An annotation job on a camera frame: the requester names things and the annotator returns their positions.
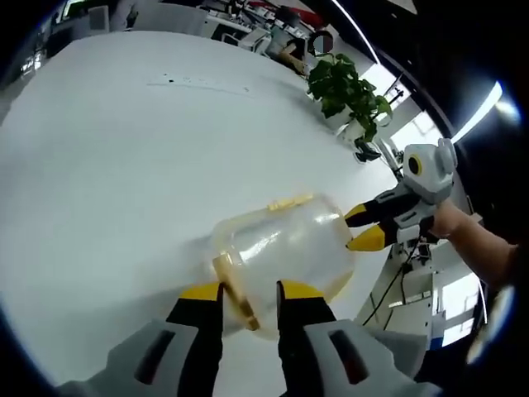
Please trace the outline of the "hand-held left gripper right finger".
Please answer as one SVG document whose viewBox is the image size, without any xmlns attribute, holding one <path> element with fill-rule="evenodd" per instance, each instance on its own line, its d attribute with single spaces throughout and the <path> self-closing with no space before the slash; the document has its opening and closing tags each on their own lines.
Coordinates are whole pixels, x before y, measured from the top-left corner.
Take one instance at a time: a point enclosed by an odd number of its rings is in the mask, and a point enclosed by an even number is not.
<svg viewBox="0 0 529 397">
<path fill-rule="evenodd" d="M 338 319 L 311 285 L 277 283 L 278 352 L 287 396 L 438 396 L 414 377 L 427 337 Z"/>
</svg>

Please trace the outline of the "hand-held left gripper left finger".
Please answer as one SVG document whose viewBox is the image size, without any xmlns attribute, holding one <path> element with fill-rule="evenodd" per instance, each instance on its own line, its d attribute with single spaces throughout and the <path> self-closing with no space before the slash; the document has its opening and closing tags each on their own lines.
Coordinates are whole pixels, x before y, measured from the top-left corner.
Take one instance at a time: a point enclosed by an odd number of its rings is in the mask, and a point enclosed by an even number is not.
<svg viewBox="0 0 529 397">
<path fill-rule="evenodd" d="M 222 359 L 223 284 L 185 290 L 165 320 L 153 320 L 115 346 L 87 380 L 59 396 L 211 396 Z"/>
</svg>

